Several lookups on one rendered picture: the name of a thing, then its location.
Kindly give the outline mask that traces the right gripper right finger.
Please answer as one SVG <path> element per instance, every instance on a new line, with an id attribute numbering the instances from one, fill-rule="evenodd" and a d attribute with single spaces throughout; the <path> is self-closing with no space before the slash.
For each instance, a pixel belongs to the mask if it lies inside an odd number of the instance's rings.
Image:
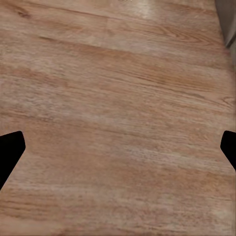
<path id="1" fill-rule="evenodd" d="M 224 131 L 220 148 L 236 170 L 236 133 Z"/>

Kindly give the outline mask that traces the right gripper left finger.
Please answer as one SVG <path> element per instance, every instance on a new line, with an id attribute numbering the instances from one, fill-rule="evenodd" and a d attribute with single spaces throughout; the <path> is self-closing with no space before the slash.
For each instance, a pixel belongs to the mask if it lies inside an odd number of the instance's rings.
<path id="1" fill-rule="evenodd" d="M 0 136 L 0 190 L 26 149 L 21 131 Z"/>

